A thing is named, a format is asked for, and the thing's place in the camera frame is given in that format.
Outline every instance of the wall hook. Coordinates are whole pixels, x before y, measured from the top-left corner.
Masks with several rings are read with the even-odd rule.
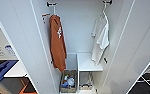
[[[110,5],[112,4],[112,0],[111,1],[103,1],[104,3],[109,3]]]
[[[50,3],[47,2],[47,6],[48,6],[48,7],[49,7],[50,5],[54,6],[54,5],[56,5],[56,4],[57,4],[57,3],[50,4]]]

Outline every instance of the blue bin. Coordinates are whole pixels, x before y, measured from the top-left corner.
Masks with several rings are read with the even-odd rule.
[[[4,78],[4,75],[18,62],[18,60],[8,60],[0,64],[0,81]]]

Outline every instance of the shelf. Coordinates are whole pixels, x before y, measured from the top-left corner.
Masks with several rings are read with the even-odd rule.
[[[77,53],[78,71],[103,71],[103,68],[99,64],[94,65],[94,61],[91,60],[91,53]]]
[[[4,77],[23,77],[27,73],[25,72],[22,62],[18,61],[5,75]]]

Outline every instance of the closet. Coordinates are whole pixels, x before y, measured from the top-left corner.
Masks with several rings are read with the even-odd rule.
[[[53,7],[47,7],[47,2],[57,3],[55,14],[61,17],[66,69],[79,73],[86,71],[80,68],[84,62],[80,63],[78,57],[91,53],[94,43],[91,32],[104,3],[102,0],[0,1],[0,28],[23,61],[36,91],[59,94],[61,73],[53,67],[50,53],[49,18]],[[150,62],[150,2],[112,0],[105,13],[110,25],[110,45],[101,58],[101,69],[91,72],[94,92],[126,94]]]

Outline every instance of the orange jacket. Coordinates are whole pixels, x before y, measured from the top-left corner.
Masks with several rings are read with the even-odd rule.
[[[60,17],[52,15],[50,17],[51,28],[51,53],[54,61],[55,68],[58,68],[61,72],[66,69],[65,58],[66,47],[64,44],[63,30],[60,22]]]

